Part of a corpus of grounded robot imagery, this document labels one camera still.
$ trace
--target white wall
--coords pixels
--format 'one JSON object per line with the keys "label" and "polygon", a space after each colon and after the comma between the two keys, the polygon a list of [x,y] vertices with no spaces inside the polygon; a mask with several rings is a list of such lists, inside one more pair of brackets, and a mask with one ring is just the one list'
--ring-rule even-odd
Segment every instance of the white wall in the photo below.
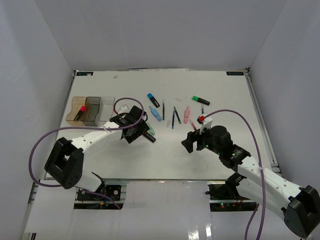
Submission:
{"label": "white wall", "polygon": [[[0,238],[17,240],[36,140],[58,126],[72,71],[33,0],[0,1]],[[36,154],[39,176],[52,139]]]}
{"label": "white wall", "polygon": [[252,65],[286,0],[35,0],[73,70]]}
{"label": "white wall", "polygon": [[[283,175],[320,191],[320,2],[289,0],[252,80]],[[314,237],[320,240],[320,227]]]}

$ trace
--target blue marker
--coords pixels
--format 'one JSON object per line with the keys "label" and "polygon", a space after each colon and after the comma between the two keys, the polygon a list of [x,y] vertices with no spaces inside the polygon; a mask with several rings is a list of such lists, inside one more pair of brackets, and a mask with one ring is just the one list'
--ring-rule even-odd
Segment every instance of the blue marker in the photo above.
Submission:
{"label": "blue marker", "polygon": [[159,122],[161,122],[161,121],[162,121],[162,118],[161,118],[161,116],[159,115],[159,113],[157,112],[157,110],[154,109],[152,106],[149,106],[149,108],[150,108],[150,110],[151,110],[152,115],[155,116],[155,118],[156,118]]}

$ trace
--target purple cable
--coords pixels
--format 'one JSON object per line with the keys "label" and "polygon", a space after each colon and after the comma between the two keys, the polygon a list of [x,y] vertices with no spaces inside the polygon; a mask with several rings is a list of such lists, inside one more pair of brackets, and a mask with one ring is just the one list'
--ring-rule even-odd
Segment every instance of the purple cable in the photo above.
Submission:
{"label": "purple cable", "polygon": [[[132,101],[135,101],[137,102],[141,109],[142,109],[142,114],[141,116],[139,117],[139,119],[131,124],[131,125],[128,125],[128,126],[122,126],[122,127],[117,127],[117,128],[107,128],[108,131],[116,131],[116,130],[124,130],[124,129],[129,129],[129,128],[132,128],[134,127],[135,125],[137,125],[141,119],[144,117],[144,112],[145,112],[145,109],[144,109],[144,106],[142,105],[142,103],[140,101],[138,101],[137,99],[134,99],[132,97],[122,97],[122,98],[119,98],[118,100],[116,100],[113,104],[113,108],[115,109],[116,108],[116,104],[121,101],[121,100],[132,100]],[[30,155],[29,155],[29,163],[28,163],[28,169],[29,169],[29,174],[30,174],[30,177],[31,179],[36,183],[38,184],[39,186],[43,186],[43,187],[49,187],[49,188],[56,188],[56,187],[61,187],[61,185],[57,184],[57,185],[50,185],[50,184],[45,184],[45,183],[41,183],[40,181],[38,181],[35,176],[34,176],[34,173],[32,172],[32,158],[34,156],[34,153],[35,153],[35,150],[37,148],[37,146],[39,145],[39,143],[47,136],[49,136],[50,134],[53,134],[53,133],[56,133],[58,131],[61,131],[61,130],[67,130],[67,129],[85,129],[85,130],[99,130],[99,131],[104,131],[105,129],[103,127],[88,127],[88,126],[65,126],[65,127],[60,127],[60,128],[57,128],[57,129],[54,129],[54,130],[51,130],[51,131],[48,131],[46,134],[44,134],[42,137],[40,137],[38,139],[38,141],[36,141],[36,143],[34,144],[33,148],[31,149],[31,152],[30,152]],[[87,191],[88,193],[91,193],[93,194],[93,192],[91,191],[88,191],[86,189],[84,189],[84,191]],[[105,197],[106,199],[108,199],[109,201],[111,201],[114,205],[116,205],[116,207],[118,209],[120,209],[120,207],[114,202],[112,201],[112,199],[110,199],[108,196],[104,196],[101,194],[101,197]]]}
{"label": "purple cable", "polygon": [[[204,118],[207,118],[207,117],[210,117],[211,115],[213,114],[217,114],[217,113],[221,113],[221,112],[230,112],[230,113],[234,113],[234,114],[237,114],[240,118],[242,118],[242,120],[245,122],[245,124],[247,125],[247,127],[249,128],[250,130],[250,133],[252,135],[252,138],[253,138],[253,141],[254,141],[254,145],[255,145],[255,148],[256,148],[256,152],[257,152],[257,155],[258,155],[258,162],[259,162],[259,166],[260,168],[262,168],[262,160],[261,160],[261,154],[260,154],[260,150],[259,150],[259,146],[258,146],[258,142],[257,142],[257,139],[256,139],[256,136],[254,134],[254,131],[252,130],[250,124],[248,123],[248,121],[245,119],[244,116],[242,116],[239,112],[237,111],[234,111],[234,110],[230,110],[230,109],[221,109],[221,110],[217,110],[217,111],[214,111],[214,112],[211,112],[209,113],[208,115],[206,115]],[[262,229],[264,227],[264,221],[265,221],[265,214],[266,214],[266,182],[265,182],[265,174],[264,174],[264,171],[261,169],[261,181],[262,181],[262,214],[261,214],[261,220],[260,220],[260,226],[259,226],[259,231],[258,231],[258,234],[256,236],[256,240],[259,240],[260,239],[260,236],[261,236],[261,233],[262,233]],[[251,224],[251,221],[252,219],[254,218],[257,210],[258,210],[258,207],[259,205],[257,204],[256,208],[254,209],[251,217],[250,217],[250,220],[246,226],[246,229],[245,229],[245,236],[244,236],[244,239],[247,240],[247,235],[248,235],[248,230],[249,230],[249,227],[250,227],[250,224]]]}

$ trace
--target purple hose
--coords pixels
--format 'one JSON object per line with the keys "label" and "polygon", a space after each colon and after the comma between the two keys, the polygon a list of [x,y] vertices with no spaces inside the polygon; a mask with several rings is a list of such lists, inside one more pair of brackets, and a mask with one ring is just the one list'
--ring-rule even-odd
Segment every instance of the purple hose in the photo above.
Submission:
{"label": "purple hose", "polygon": [[[135,101],[137,102],[141,109],[142,109],[142,114],[141,116],[139,117],[139,119],[129,125],[129,126],[122,126],[122,127],[117,127],[117,128],[108,128],[107,130],[108,131],[116,131],[116,130],[124,130],[124,129],[129,129],[129,128],[132,128],[134,127],[135,125],[137,125],[141,119],[144,117],[144,112],[145,112],[145,109],[144,109],[144,106],[142,105],[142,103],[140,101],[138,101],[137,99],[134,99],[134,98],[131,98],[131,97],[122,97],[122,98],[119,98],[118,100],[116,100],[113,104],[113,108],[115,109],[116,108],[116,104],[121,101],[121,100],[132,100],[132,101]],[[38,141],[36,141],[36,143],[34,144],[34,146],[32,147],[31,149],[31,152],[30,152],[30,155],[29,155],[29,162],[28,162],[28,169],[29,169],[29,174],[30,174],[30,177],[31,179],[36,183],[38,184],[39,186],[43,186],[43,187],[49,187],[49,188],[56,188],[56,187],[61,187],[61,185],[59,184],[56,184],[56,185],[50,185],[50,184],[45,184],[45,183],[41,183],[40,181],[38,181],[36,178],[35,178],[35,175],[34,173],[32,172],[32,158],[34,156],[34,153],[35,153],[35,150],[37,148],[37,146],[39,145],[39,143],[47,136],[49,136],[50,134],[53,134],[53,133],[56,133],[58,131],[61,131],[61,130],[67,130],[67,129],[85,129],[85,130],[99,130],[99,131],[104,131],[104,128],[103,127],[88,127],[88,126],[65,126],[65,127],[60,127],[60,128],[57,128],[57,129],[54,129],[54,130],[51,130],[51,131],[48,131],[46,134],[44,134],[42,137],[40,137],[38,139]],[[84,189],[84,191],[87,191],[88,193],[91,193],[93,194],[93,192],[91,191],[88,191],[86,189]],[[120,207],[114,202],[112,201],[112,199],[110,199],[109,197],[107,196],[102,196],[102,197],[105,197],[106,199],[108,199],[109,201],[111,201],[118,209],[120,209]]]}
{"label": "purple hose", "polygon": [[[258,142],[257,142],[256,136],[255,136],[254,131],[252,130],[250,124],[248,123],[248,121],[245,119],[244,116],[242,116],[239,112],[234,111],[234,110],[221,109],[221,110],[217,110],[217,111],[209,113],[204,118],[207,118],[207,117],[209,117],[209,116],[211,116],[213,114],[217,114],[217,113],[221,113],[221,112],[230,112],[230,113],[237,114],[245,122],[245,124],[247,125],[247,127],[250,130],[250,133],[251,133],[253,141],[254,141],[256,152],[257,152],[257,155],[258,155],[259,166],[260,166],[260,168],[262,168],[261,154],[260,154],[260,150],[259,150],[259,146],[258,146]],[[262,214],[261,214],[261,221],[260,221],[259,231],[258,231],[258,234],[256,236],[256,240],[260,239],[260,236],[261,236],[261,233],[262,233],[262,229],[264,227],[265,214],[266,214],[266,182],[265,182],[265,174],[264,174],[264,171],[262,169],[261,169],[261,181],[262,181]],[[252,213],[252,216],[251,216],[251,218],[250,218],[250,220],[249,220],[249,222],[248,222],[248,224],[246,226],[245,236],[244,236],[245,240],[247,240],[248,230],[249,230],[251,221],[254,218],[254,216],[255,216],[255,214],[256,214],[256,212],[258,210],[258,206],[259,205],[257,205],[257,207],[254,209],[254,211]]]}

